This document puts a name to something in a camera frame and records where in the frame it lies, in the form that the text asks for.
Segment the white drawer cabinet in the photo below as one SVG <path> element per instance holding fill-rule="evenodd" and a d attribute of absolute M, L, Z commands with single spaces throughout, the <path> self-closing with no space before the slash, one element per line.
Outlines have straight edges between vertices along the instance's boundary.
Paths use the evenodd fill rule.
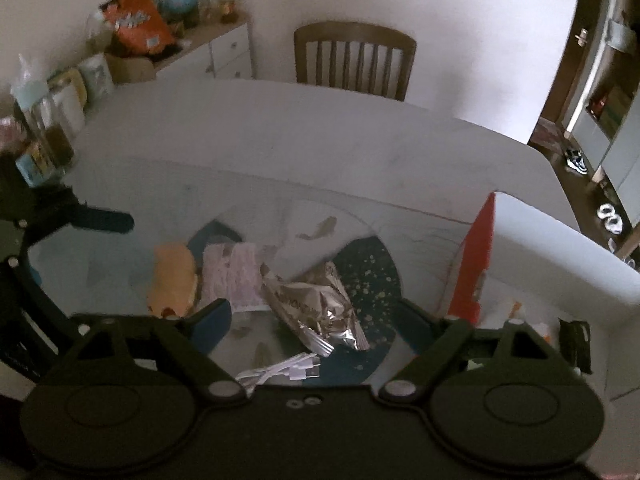
<path fill-rule="evenodd" d="M 209 74 L 217 79 L 253 79 L 250 20 L 241 14 L 231 24 L 189 29 L 182 49 L 154 65 L 156 79 Z"/>

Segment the black snack packet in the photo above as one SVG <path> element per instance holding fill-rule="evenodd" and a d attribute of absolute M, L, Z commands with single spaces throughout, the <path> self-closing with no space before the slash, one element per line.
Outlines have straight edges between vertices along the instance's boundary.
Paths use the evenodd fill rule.
<path fill-rule="evenodd" d="M 559 320 L 559 345 L 562 358 L 570 367 L 591 375 L 591 330 L 586 321 Z"/>

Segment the pink clear plastic bag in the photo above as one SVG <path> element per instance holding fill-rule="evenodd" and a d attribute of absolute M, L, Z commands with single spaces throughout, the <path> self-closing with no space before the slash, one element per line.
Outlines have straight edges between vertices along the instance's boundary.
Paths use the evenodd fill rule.
<path fill-rule="evenodd" d="M 262 254 L 253 243 L 209 244 L 203 252 L 201 299 L 205 307 L 227 300 L 232 313 L 270 311 L 262 290 Z"/>

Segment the red cardboard box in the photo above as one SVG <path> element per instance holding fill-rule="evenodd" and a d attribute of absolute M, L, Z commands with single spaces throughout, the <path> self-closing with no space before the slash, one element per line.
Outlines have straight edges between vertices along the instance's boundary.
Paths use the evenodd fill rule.
<path fill-rule="evenodd" d="M 498 328 L 510 316 L 556 346 L 563 321 L 591 330 L 591 383 L 614 401 L 639 389 L 639 273 L 517 198 L 488 196 L 450 264 L 437 315 Z"/>

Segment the brown door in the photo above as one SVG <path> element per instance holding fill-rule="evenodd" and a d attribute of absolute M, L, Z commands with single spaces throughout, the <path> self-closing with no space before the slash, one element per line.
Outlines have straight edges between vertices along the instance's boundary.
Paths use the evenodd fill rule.
<path fill-rule="evenodd" d="M 596 36 L 602 3 L 603 0 L 577 0 L 561 62 L 539 116 L 540 119 L 550 120 L 555 126 L 559 125 L 577 91 L 579 78 L 585 70 L 587 56 Z"/>

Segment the silver foil snack bag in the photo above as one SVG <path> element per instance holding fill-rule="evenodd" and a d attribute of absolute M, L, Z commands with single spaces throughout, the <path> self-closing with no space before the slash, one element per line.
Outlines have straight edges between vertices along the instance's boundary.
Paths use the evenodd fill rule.
<path fill-rule="evenodd" d="M 271 310 L 312 353 L 328 358 L 336 346 L 369 351 L 346 288 L 332 261 L 322 262 L 293 281 L 285 281 L 265 263 L 262 293 Z"/>

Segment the white sneakers pair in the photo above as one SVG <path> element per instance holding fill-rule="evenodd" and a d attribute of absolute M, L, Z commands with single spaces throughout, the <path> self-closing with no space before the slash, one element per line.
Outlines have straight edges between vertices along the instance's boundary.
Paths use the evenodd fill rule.
<path fill-rule="evenodd" d="M 597 217 L 602 221 L 603 227 L 613 235 L 620 235 L 624 229 L 624 220 L 616 211 L 615 206 L 605 203 L 597 209 Z"/>

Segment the light blue small box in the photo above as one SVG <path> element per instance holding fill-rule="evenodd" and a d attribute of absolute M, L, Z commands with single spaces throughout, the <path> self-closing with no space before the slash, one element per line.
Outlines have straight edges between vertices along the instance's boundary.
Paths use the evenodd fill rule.
<path fill-rule="evenodd" d="M 56 170 L 48 150 L 39 141 L 29 144 L 15 163 L 31 188 L 45 184 L 54 176 Z"/>

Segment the orange snack bag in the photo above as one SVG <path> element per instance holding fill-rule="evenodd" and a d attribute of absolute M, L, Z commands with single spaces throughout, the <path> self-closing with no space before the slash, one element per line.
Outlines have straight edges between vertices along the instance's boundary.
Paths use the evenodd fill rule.
<path fill-rule="evenodd" d="M 127 56 L 161 55 L 177 45 L 153 0 L 110 0 L 100 9 Z"/>

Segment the dark sneaker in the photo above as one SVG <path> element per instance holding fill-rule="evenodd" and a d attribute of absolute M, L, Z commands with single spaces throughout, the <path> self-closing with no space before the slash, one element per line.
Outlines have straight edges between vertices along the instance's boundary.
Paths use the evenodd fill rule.
<path fill-rule="evenodd" d="M 576 174 L 580 174 L 581 176 L 586 176 L 588 174 L 588 168 L 581 151 L 575 150 L 574 148 L 568 148 L 565 151 L 565 162 L 566 166 L 570 168 L 570 170 L 576 172 Z"/>

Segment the yellow cookie plush toy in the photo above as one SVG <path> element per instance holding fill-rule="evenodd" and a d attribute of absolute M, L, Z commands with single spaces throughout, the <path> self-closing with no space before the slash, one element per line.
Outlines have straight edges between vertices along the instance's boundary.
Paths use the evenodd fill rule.
<path fill-rule="evenodd" d="M 157 246 L 146 298 L 151 314 L 156 318 L 184 318 L 193 309 L 197 291 L 196 263 L 189 248 L 181 243 Z"/>

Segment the wooden chair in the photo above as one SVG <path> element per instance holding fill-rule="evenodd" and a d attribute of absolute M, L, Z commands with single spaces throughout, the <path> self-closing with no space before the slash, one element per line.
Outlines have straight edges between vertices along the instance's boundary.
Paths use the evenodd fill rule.
<path fill-rule="evenodd" d="M 294 32 L 296 81 L 402 102 L 407 95 L 416 40 L 367 23 L 324 21 Z"/>

